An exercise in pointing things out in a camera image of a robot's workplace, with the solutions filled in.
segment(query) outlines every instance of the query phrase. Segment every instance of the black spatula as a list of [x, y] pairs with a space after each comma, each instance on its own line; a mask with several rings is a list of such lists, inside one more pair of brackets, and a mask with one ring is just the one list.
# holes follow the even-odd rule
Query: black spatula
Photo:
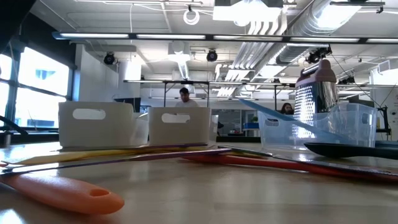
[[398, 160], [397, 149], [352, 146], [348, 144], [316, 143], [316, 142], [304, 143], [304, 146], [316, 154], [330, 158], [371, 156], [371, 157]]

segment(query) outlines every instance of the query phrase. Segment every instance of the orange silicone spatula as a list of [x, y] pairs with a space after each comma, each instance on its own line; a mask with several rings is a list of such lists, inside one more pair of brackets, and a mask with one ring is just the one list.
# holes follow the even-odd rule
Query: orange silicone spatula
[[110, 214], [124, 205], [124, 200], [115, 193], [66, 177], [6, 174], [0, 176], [0, 182], [46, 205], [83, 214]]

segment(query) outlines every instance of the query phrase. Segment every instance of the wooden table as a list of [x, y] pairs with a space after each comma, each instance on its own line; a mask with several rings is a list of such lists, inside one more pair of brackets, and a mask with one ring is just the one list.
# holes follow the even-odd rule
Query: wooden table
[[[235, 145], [252, 149], [261, 146]], [[0, 149], [0, 159], [43, 154], [57, 148], [58, 143], [14, 146]], [[308, 151], [294, 154], [314, 157]], [[354, 162], [398, 167], [398, 162], [385, 159], [362, 158]], [[79, 215], [42, 205], [2, 185], [0, 223], [398, 223], [395, 185], [290, 170], [167, 159], [42, 173], [99, 185], [122, 196], [126, 204], [111, 215]]]

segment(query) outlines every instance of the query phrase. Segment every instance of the bin handle cutout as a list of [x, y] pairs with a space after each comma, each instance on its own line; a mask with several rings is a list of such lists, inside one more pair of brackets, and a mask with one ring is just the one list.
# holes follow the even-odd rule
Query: bin handle cutout
[[164, 113], [162, 114], [162, 121], [164, 123], [188, 123], [190, 120], [189, 114], [170, 114]]
[[92, 119], [92, 120], [102, 120], [105, 119], [105, 110], [101, 109], [75, 109], [73, 110], [73, 118], [75, 119]]

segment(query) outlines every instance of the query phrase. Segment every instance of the white wall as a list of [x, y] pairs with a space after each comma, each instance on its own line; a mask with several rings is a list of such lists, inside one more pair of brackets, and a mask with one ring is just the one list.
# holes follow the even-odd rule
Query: white wall
[[73, 99], [110, 102], [114, 98], [138, 97], [138, 83], [123, 83], [126, 68], [120, 68], [120, 74], [122, 74], [120, 75], [101, 62], [101, 59], [89, 54], [84, 45], [77, 45], [76, 65], [78, 69], [75, 75]]

